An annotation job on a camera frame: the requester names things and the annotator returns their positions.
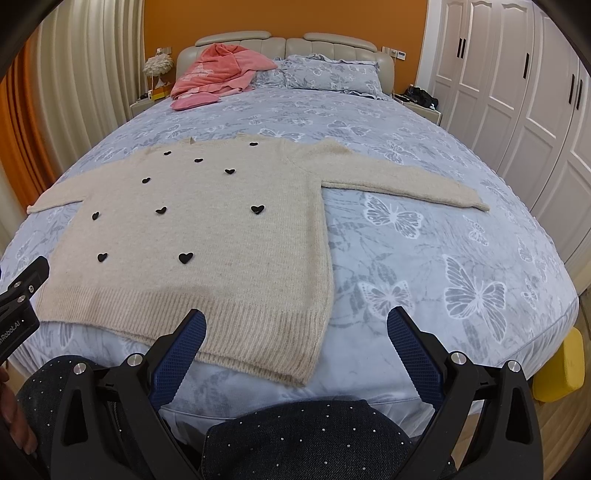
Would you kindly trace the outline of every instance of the bed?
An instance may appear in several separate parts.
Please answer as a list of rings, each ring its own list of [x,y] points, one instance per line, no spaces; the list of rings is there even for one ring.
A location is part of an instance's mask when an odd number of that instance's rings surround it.
[[[215,41],[240,42],[270,58],[323,53],[378,61],[382,90],[392,93],[389,57],[368,42],[322,34],[287,41],[267,33],[205,38],[181,53],[179,71]],[[64,178],[189,136],[212,140],[245,132],[298,142],[333,137],[362,154],[459,180],[491,207],[481,212],[323,189],[335,302],[312,380],[290,387],[195,362],[174,401],[161,409],[178,438],[196,441],[215,423],[273,404],[335,397],[364,398],[410,436],[420,434],[433,409],[420,401],[387,337],[385,317],[396,305],[448,350],[494,366],[516,359],[527,377],[573,326],[578,298],[543,228],[474,153],[399,103],[271,87],[184,112],[173,111],[170,103],[162,101],[110,134]],[[38,255],[51,254],[78,208],[72,204],[27,218],[0,263],[0,290]],[[147,349],[108,331],[42,322],[12,360],[31,373],[58,355],[115,365]]]

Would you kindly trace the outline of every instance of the wardrobe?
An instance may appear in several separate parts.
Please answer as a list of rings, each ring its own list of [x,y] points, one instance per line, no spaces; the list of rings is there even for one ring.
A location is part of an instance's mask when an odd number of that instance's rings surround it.
[[[430,83],[441,127],[513,189],[573,279],[591,263],[589,83],[530,0],[441,0]]]

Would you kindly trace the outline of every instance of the bed frame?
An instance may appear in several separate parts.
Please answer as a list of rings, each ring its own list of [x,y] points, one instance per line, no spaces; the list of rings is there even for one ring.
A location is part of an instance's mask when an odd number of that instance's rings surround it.
[[[369,60],[379,64],[379,81],[382,91],[391,95],[394,91],[394,61],[378,51],[368,41],[329,33],[307,33],[304,38],[272,37],[266,31],[241,31],[221,33],[200,38],[194,47],[185,48],[177,59],[177,79],[197,59],[201,51],[212,43],[242,45],[262,53],[270,59],[284,59],[289,55],[321,53],[332,60]]]

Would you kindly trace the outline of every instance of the blue floral pillow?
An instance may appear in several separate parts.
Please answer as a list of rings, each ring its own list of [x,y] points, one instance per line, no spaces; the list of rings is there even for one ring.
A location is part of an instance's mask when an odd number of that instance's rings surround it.
[[[277,63],[277,68],[273,70],[257,72],[251,82],[253,87],[286,88],[285,76],[283,75],[282,70],[285,60],[275,59],[274,61]]]
[[[331,60],[320,54],[290,55],[282,72],[287,88],[330,90],[390,100],[382,92],[376,61]]]

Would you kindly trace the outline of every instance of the sweater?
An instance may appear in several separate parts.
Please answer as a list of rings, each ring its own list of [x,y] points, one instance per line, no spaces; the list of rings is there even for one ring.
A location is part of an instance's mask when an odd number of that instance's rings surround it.
[[[50,257],[37,314],[152,343],[197,308],[207,319],[197,359],[303,385],[333,305],[321,187],[488,210],[454,180],[334,140],[150,147],[57,183],[28,208],[83,202]]]

